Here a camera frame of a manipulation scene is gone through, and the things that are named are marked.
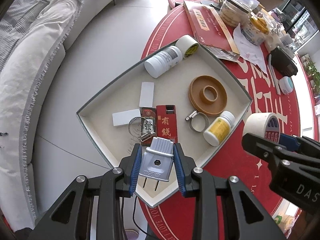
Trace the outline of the brown plastic ring spool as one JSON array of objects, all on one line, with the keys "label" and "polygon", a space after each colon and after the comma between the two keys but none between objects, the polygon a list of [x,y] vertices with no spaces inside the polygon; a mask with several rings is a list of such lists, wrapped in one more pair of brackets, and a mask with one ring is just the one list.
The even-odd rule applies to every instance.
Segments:
[{"label": "brown plastic ring spool", "polygon": [[227,93],[216,78],[201,75],[189,85],[188,96],[192,106],[207,116],[221,114],[227,105]]}]

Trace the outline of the white cylindrical bottle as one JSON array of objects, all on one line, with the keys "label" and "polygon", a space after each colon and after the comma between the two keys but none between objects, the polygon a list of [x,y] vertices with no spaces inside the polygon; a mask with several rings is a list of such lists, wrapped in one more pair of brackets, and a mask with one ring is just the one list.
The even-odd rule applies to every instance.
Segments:
[{"label": "white cylindrical bottle", "polygon": [[176,46],[169,46],[147,59],[144,67],[156,79],[180,63],[182,59],[182,52]]}]

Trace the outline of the white teal round jar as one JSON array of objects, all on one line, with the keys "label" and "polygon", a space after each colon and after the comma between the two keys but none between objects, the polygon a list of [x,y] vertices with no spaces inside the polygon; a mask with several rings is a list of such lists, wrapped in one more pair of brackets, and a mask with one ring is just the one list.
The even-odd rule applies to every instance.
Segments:
[{"label": "white teal round jar", "polygon": [[279,80],[279,88],[283,94],[290,94],[293,91],[293,82],[291,77],[284,76]]}]

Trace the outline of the white printed paper sheet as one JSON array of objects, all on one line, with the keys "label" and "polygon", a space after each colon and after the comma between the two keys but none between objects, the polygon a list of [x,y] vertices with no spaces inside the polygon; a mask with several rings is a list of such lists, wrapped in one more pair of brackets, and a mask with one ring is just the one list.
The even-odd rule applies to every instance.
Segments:
[{"label": "white printed paper sheet", "polygon": [[233,40],[238,48],[240,56],[250,63],[257,65],[264,74],[267,74],[267,67],[262,49],[245,38],[241,32],[240,24],[238,24],[233,31]]}]

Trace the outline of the small red box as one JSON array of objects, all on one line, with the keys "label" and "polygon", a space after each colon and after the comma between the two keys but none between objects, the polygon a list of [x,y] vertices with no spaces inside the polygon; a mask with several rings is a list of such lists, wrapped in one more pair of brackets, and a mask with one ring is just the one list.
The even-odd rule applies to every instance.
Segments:
[{"label": "small red box", "polygon": [[178,142],[177,117],[175,105],[156,106],[157,137]]}]

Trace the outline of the red round table mat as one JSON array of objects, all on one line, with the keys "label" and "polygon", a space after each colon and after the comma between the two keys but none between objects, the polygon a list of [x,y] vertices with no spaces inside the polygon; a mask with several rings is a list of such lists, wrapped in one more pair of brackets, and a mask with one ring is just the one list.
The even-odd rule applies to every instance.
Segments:
[{"label": "red round table mat", "polygon": [[[185,34],[191,34],[191,27],[183,6],[168,12],[152,32],[143,56],[148,56]],[[277,95],[270,75],[264,74],[253,64],[240,60],[238,63],[225,62],[229,70],[239,79],[253,99],[248,114],[273,112],[276,114],[282,132],[300,134],[300,120],[297,96]],[[276,222],[287,212],[289,202],[273,193],[268,185],[271,175],[267,163],[247,154],[241,146],[244,125],[240,124],[221,150],[205,166],[212,175],[227,178],[238,176],[259,199]],[[159,239],[191,239],[195,201],[185,199],[179,192],[157,207],[141,208],[148,221],[148,228]]]}]

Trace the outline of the grey sofa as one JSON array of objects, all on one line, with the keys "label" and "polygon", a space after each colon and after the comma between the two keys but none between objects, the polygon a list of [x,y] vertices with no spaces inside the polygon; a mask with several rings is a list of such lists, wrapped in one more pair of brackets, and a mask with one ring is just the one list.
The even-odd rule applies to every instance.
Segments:
[{"label": "grey sofa", "polygon": [[1,212],[13,231],[34,228],[32,154],[41,108],[86,25],[112,0],[14,0],[1,19]]}]

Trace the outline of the red mahjong tile pack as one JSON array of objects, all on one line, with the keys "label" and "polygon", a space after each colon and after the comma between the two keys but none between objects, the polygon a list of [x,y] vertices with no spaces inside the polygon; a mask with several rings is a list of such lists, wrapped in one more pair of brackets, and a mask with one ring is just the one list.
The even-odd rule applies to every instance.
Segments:
[{"label": "red mahjong tile pack", "polygon": [[142,117],[141,134],[142,146],[150,146],[153,137],[157,135],[156,129],[156,109],[142,107],[140,109]]}]

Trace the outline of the yellow label pill bottle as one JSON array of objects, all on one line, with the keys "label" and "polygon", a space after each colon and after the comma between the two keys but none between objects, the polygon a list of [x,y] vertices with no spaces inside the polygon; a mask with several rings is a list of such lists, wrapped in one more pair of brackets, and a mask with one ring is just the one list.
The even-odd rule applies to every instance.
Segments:
[{"label": "yellow label pill bottle", "polygon": [[203,137],[210,145],[217,147],[229,135],[234,123],[234,115],[229,111],[223,111],[204,131]]}]

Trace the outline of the white eraser block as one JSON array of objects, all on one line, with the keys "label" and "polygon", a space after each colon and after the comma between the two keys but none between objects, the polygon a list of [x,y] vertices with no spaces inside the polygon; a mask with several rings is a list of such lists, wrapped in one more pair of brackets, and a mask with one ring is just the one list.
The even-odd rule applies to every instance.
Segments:
[{"label": "white eraser block", "polygon": [[153,95],[154,95],[154,83],[142,82],[140,90],[139,107],[152,108],[153,107]]},{"label": "white eraser block", "polygon": [[128,125],[129,122],[135,117],[140,117],[140,109],[132,109],[123,112],[113,113],[113,126],[118,127]]}]

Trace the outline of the white power plug adapter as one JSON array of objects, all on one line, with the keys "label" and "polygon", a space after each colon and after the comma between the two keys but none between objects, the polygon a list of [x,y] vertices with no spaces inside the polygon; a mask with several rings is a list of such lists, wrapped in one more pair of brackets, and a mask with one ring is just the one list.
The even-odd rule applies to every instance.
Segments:
[{"label": "white power plug adapter", "polygon": [[147,179],[156,180],[155,191],[160,181],[169,182],[174,163],[174,143],[169,139],[153,137],[151,145],[142,148],[142,161],[139,175],[143,176],[142,188],[146,186]]}]

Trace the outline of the clear lidded food tub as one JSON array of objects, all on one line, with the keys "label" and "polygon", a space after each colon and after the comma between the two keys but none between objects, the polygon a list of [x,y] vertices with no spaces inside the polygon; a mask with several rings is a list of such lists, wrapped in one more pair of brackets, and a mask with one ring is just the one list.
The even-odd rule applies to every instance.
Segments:
[{"label": "clear lidded food tub", "polygon": [[241,32],[249,42],[256,46],[260,46],[265,41],[269,29],[263,25],[247,21],[241,26]]}]

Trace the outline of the cookie jar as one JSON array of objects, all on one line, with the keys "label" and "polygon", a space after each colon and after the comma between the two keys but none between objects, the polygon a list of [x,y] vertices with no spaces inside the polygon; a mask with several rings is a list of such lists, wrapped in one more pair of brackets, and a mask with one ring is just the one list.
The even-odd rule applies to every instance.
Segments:
[{"label": "cookie jar", "polygon": [[220,18],[230,27],[237,27],[239,23],[244,22],[252,10],[235,0],[224,0],[220,8]]}]

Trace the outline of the small white tape roll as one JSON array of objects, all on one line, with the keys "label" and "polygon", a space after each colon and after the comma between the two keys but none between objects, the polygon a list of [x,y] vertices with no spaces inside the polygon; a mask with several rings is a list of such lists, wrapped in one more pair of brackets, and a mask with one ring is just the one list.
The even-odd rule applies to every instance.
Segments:
[{"label": "small white tape roll", "polygon": [[183,58],[187,59],[197,52],[199,43],[190,35],[184,35],[176,41],[175,46],[181,51]]}]

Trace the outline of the masking tape roll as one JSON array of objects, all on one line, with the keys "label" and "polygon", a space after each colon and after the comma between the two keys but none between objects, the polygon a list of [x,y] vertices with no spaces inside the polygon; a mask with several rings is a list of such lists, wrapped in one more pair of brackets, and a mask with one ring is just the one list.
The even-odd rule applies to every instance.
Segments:
[{"label": "masking tape roll", "polygon": [[242,135],[247,133],[278,143],[280,124],[274,113],[253,113],[245,121]]}]

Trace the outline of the grey shallow cardboard box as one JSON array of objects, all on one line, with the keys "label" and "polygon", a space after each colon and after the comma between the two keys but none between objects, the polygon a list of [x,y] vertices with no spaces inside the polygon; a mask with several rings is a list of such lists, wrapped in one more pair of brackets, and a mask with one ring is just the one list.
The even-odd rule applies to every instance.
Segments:
[{"label": "grey shallow cardboard box", "polygon": [[137,109],[142,83],[152,82],[153,106],[176,107],[178,142],[186,156],[192,157],[197,166],[205,167],[221,146],[208,144],[203,135],[192,131],[185,121],[194,110],[189,101],[189,85],[201,75],[212,76],[222,83],[227,93],[226,110],[235,116],[238,126],[251,109],[253,100],[227,66],[204,46],[157,79],[145,70],[144,61],[139,61],[97,92],[78,110],[77,116],[104,160],[111,167],[117,167],[122,158],[131,154],[137,139],[128,132],[126,125],[114,126],[112,115]]}]

